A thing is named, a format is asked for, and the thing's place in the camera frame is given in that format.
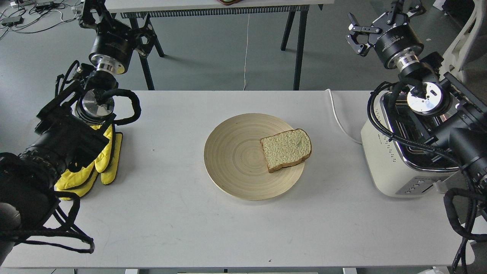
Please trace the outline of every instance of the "bread slice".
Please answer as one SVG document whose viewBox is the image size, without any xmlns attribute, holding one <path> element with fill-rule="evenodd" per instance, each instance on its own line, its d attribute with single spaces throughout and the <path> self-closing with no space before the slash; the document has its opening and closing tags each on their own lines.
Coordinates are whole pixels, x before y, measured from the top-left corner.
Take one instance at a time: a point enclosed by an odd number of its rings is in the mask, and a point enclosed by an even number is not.
<svg viewBox="0 0 487 274">
<path fill-rule="evenodd" d="M 265 137 L 260 141 L 269 173 L 297 165 L 311 155 L 311 140 L 300 128 Z"/>
</svg>

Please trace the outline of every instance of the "white table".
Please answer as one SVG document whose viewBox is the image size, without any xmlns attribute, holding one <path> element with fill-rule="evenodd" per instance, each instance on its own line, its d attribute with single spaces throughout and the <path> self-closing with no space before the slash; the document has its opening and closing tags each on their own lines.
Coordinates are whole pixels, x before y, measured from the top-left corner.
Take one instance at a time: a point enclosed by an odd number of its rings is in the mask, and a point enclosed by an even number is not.
<svg viewBox="0 0 487 274">
<path fill-rule="evenodd" d="M 338 128 L 324 91 L 140 91 L 119 173 L 81 200 L 76 224 L 93 254 L 19 245 L 3 267 L 202 268 L 449 265 L 461 238 L 443 196 L 396 199 L 374 188 L 362 147 Z M 355 138 L 369 92 L 335 92 Z M 116 101 L 118 117 L 131 115 Z M 285 194 L 245 201 L 206 173 L 206 138 L 243 113 L 279 117 L 309 134 L 313 153 Z M 467 246 L 468 262 L 473 261 Z"/>
<path fill-rule="evenodd" d="M 334 2 L 335 0 L 243 0 L 239 3 L 225 6 L 217 0 L 108 0 L 105 6 L 112 15 L 120 13 L 122 18 L 129 18 L 132 28 L 138 28 L 137 18 L 144 18 L 147 14 L 151 17 L 179 17 L 289 12 L 281 43 L 282 51 L 286 49 L 295 13 L 299 11 L 300 25 L 293 84 L 293 90 L 299 90 L 309 5 L 318 4 L 321 9 L 324 4 L 333 4 Z M 164 57 L 165 54 L 159 41 L 157 41 L 155 47 L 159 56 Z M 149 90 L 154 90 L 147 59 L 141 57 L 140 62 L 146 78 L 147 87 Z"/>
</svg>

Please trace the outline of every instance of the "yellow glove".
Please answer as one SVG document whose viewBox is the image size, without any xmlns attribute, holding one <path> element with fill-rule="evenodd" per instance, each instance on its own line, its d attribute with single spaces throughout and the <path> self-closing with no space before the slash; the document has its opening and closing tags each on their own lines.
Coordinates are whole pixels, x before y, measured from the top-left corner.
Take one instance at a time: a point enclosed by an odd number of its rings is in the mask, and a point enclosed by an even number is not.
<svg viewBox="0 0 487 274">
<path fill-rule="evenodd" d="M 83 197 L 93 187 L 94 182 L 101 174 L 101 182 L 108 185 L 115 180 L 122 145 L 122 133 L 114 132 L 115 126 L 111 125 L 103 134 L 109 142 L 98 157 L 86 168 L 78 172 L 67 170 L 55 184 L 56 190 L 76 193 Z"/>
</svg>

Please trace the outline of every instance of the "bamboo plate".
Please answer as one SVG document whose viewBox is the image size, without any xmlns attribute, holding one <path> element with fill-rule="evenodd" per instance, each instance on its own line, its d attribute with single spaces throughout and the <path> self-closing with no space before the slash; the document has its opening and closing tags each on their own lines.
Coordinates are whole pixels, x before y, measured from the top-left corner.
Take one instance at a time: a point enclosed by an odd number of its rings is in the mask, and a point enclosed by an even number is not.
<svg viewBox="0 0 487 274">
<path fill-rule="evenodd" d="M 206 140 L 204 155 L 209 176 L 223 191 L 246 200 L 283 194 L 301 176 L 304 162 L 269 173 L 259 140 L 292 129 L 283 120 L 260 113 L 225 120 Z"/>
</svg>

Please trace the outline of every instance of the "black table leg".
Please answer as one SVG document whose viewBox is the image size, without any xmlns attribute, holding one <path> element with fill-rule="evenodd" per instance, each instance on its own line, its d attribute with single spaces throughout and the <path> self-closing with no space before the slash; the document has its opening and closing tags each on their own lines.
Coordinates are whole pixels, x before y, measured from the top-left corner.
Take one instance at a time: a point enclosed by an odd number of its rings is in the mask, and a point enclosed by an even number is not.
<svg viewBox="0 0 487 274">
<path fill-rule="evenodd" d="M 294 69 L 294 86 L 293 90 L 300 89 L 301 65 L 303 62 L 304 35 L 306 33 L 306 21 L 308 20 L 308 11 L 301 11 L 300 29 L 298 32 L 298 49 L 296 51 L 296 67 Z"/>
<path fill-rule="evenodd" d="M 132 29 L 139 28 L 139 24 L 137 23 L 137 18 L 130 18 L 130 26 Z M 144 77 L 146 78 L 147 89 L 155 90 L 154 82 L 152 82 L 152 76 L 150 75 L 149 62 L 147 62 L 146 58 L 142 58 L 142 56 L 140 55 L 139 58 L 140 58 L 140 64 L 142 65 L 142 70 L 144 71 Z"/>
<path fill-rule="evenodd" d="M 159 54 L 159 57 L 164 57 L 164 56 L 166 56 L 166 55 L 164 54 L 164 51 L 162 50 L 162 47 L 161 47 L 161 42 L 159 42 L 159 38 L 156 38 L 156 39 L 155 39 L 155 44 L 154 44 L 154 46 L 155 46 L 155 49 L 157 50 L 157 54 Z"/>
<path fill-rule="evenodd" d="M 282 38 L 281 50 L 285 51 L 287 46 L 287 40 L 289 39 L 289 33 L 291 32 L 291 27 L 293 26 L 295 11 L 290 11 L 287 16 L 286 29 L 284 30 L 284 37 Z"/>
</svg>

